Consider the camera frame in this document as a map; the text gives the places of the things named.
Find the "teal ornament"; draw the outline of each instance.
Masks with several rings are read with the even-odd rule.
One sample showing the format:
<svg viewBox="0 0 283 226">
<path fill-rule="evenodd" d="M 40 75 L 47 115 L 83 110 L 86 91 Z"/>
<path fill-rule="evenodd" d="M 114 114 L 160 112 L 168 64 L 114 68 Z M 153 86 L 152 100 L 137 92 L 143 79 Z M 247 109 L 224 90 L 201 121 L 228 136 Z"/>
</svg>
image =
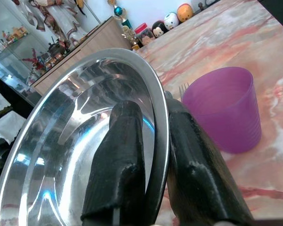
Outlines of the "teal ornament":
<svg viewBox="0 0 283 226">
<path fill-rule="evenodd" d="M 116 16 L 121 16 L 123 14 L 123 9 L 119 6 L 117 6 L 116 8 L 114 8 L 114 14 Z"/>
<path fill-rule="evenodd" d="M 131 28 L 131 29 L 132 29 L 132 26 L 131 26 L 131 24 L 130 24 L 129 20 L 125 20 L 125 21 L 123 21 L 123 22 L 122 22 L 122 26 L 128 26 L 129 28 Z"/>
</svg>

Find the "marble table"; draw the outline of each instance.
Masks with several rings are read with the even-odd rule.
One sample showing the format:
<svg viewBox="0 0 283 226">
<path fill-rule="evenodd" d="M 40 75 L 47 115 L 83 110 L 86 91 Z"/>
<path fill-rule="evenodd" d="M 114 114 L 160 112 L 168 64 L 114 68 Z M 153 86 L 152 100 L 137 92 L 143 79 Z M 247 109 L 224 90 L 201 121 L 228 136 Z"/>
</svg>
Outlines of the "marble table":
<svg viewBox="0 0 283 226">
<path fill-rule="evenodd" d="M 283 27 L 257 0 L 221 0 L 138 51 L 165 90 L 214 69 L 239 66 L 254 76 L 260 143 L 223 157 L 254 218 L 283 218 Z M 167 188 L 157 224 L 177 225 Z"/>
</svg>

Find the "purple plastic cup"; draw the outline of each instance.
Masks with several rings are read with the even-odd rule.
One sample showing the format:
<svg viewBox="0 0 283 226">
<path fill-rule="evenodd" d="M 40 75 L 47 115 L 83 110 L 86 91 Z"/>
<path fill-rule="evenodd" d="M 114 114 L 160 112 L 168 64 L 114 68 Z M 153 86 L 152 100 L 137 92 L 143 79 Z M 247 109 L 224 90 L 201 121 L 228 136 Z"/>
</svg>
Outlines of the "purple plastic cup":
<svg viewBox="0 0 283 226">
<path fill-rule="evenodd" d="M 186 90 L 183 103 L 225 152 L 246 152 L 261 139 L 254 80 L 244 68 L 226 67 L 203 75 Z"/>
</svg>

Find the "fork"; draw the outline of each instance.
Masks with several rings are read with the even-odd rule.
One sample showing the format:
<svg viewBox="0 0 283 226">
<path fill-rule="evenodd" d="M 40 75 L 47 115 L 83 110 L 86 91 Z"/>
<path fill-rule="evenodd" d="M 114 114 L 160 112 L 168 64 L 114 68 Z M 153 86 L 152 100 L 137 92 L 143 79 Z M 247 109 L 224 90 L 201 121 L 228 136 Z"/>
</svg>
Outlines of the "fork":
<svg viewBox="0 0 283 226">
<path fill-rule="evenodd" d="M 189 87 L 189 83 L 184 83 L 183 85 L 179 86 L 179 93 L 180 93 L 180 99 L 181 102 L 183 101 L 183 94 Z"/>
</svg>

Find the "stainless steel bowl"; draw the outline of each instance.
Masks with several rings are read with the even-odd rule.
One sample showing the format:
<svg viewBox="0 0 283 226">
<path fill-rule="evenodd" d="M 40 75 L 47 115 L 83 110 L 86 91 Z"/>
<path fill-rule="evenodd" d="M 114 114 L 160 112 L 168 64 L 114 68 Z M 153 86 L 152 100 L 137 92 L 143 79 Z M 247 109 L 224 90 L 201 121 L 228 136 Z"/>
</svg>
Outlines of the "stainless steel bowl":
<svg viewBox="0 0 283 226">
<path fill-rule="evenodd" d="M 0 178 L 0 225 L 81 225 L 92 158 L 121 100 L 135 101 L 143 113 L 147 191 L 141 218 L 154 223 L 168 163 L 164 91 L 147 62 L 116 48 L 71 67 L 34 108 Z"/>
</svg>

